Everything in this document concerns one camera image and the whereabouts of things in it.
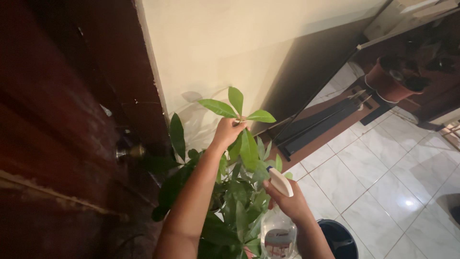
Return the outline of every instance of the hand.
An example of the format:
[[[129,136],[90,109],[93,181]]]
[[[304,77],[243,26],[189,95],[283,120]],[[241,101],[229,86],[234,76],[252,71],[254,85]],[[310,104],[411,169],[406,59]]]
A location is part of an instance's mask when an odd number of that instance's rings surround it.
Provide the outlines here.
[[[274,202],[276,202],[284,214],[290,217],[294,223],[300,221],[302,218],[305,218],[307,214],[306,211],[308,211],[309,208],[297,182],[288,179],[292,186],[294,196],[286,197],[280,193],[269,181],[271,181],[271,179],[268,181],[265,180],[262,183],[265,192],[271,197],[268,209],[271,210],[273,208]]]
[[[214,135],[211,146],[216,146],[225,151],[233,142],[238,134],[246,128],[246,122],[236,124],[234,118],[222,118],[217,125],[216,134]]]

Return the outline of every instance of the spray bottle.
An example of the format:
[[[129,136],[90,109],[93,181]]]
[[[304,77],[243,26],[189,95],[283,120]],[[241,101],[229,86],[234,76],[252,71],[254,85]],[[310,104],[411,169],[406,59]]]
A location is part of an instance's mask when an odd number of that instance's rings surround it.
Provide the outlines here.
[[[275,168],[269,166],[267,171],[271,184],[283,195],[294,196],[289,181]],[[260,220],[260,246],[262,254],[271,259],[287,259],[294,251],[297,228],[291,218],[284,214],[278,205],[274,205]]]

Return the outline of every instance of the black bucket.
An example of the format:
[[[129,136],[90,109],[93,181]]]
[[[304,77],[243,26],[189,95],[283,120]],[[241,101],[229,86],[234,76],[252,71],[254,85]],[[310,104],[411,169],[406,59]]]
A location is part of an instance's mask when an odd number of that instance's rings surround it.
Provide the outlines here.
[[[331,219],[321,219],[318,224],[335,259],[358,259],[355,239],[342,224]]]

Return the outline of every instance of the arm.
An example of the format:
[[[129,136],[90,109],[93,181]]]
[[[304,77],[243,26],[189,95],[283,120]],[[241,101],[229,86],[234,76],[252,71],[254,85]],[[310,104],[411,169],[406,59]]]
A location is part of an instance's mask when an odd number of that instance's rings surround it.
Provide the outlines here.
[[[223,118],[217,125],[211,145],[200,158],[165,220],[153,258],[196,259],[220,158],[246,127],[246,123],[233,127],[234,120]]]
[[[280,209],[297,226],[297,248],[302,258],[334,259],[328,242],[322,230],[310,211],[302,191],[296,181],[288,180],[294,192],[293,197],[286,197],[273,187],[269,181],[264,181],[263,186],[272,199],[269,209],[273,208],[273,200]]]

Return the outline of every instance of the red pot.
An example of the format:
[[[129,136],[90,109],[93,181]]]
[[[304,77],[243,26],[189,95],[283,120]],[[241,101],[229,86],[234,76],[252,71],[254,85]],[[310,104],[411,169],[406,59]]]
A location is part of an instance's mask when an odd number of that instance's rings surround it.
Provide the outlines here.
[[[402,99],[413,94],[422,94],[423,91],[414,92],[407,89],[398,80],[394,79],[380,65],[380,58],[377,59],[377,64],[366,75],[366,84],[377,91],[379,96],[388,102],[399,102]]]

